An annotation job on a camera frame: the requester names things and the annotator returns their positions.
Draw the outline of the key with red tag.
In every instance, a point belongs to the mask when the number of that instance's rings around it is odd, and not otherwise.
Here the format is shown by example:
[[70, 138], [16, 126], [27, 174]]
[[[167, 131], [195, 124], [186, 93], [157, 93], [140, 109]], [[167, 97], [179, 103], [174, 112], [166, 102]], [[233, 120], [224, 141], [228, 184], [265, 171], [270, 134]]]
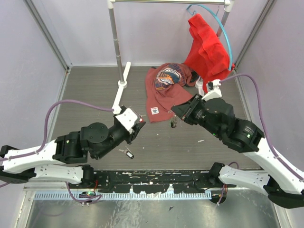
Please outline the key with red tag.
[[139, 115], [139, 122], [144, 122], [143, 116]]

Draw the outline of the large metal keyring with clips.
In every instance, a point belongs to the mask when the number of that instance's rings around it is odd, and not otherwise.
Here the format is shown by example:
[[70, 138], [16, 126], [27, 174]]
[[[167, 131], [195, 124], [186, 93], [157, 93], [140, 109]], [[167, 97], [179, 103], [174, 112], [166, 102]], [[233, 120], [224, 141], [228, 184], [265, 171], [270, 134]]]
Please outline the large metal keyring with clips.
[[173, 116], [170, 120], [170, 126], [171, 126], [171, 128], [176, 128], [177, 127], [177, 116], [172, 110], [171, 110], [171, 112], [173, 113]]

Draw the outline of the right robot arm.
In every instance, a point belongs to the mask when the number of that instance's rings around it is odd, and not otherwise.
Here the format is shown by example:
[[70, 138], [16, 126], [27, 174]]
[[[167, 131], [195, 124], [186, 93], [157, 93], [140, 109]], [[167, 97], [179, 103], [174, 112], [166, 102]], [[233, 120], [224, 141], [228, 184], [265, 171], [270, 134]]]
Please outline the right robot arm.
[[210, 185], [237, 185], [266, 195], [280, 207], [303, 207], [303, 173], [269, 146], [266, 135], [254, 123], [236, 118], [232, 105], [222, 98], [204, 101], [202, 96], [195, 95], [171, 110], [185, 123], [203, 127], [225, 146], [250, 158], [265, 171], [263, 174], [242, 171], [216, 162], [208, 172]]

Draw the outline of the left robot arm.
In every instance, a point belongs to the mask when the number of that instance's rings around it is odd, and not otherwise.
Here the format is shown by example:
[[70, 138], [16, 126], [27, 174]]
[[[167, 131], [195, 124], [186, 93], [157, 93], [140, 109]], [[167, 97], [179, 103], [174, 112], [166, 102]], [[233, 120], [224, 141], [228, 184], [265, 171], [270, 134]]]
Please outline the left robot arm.
[[78, 132], [70, 132], [39, 147], [19, 150], [4, 145], [0, 157], [0, 179], [5, 183], [22, 184], [31, 180], [65, 181], [90, 188], [95, 183], [94, 169], [87, 164], [89, 157], [99, 160], [122, 142], [131, 144], [145, 125], [140, 118], [130, 130], [114, 118], [108, 128], [92, 123]]

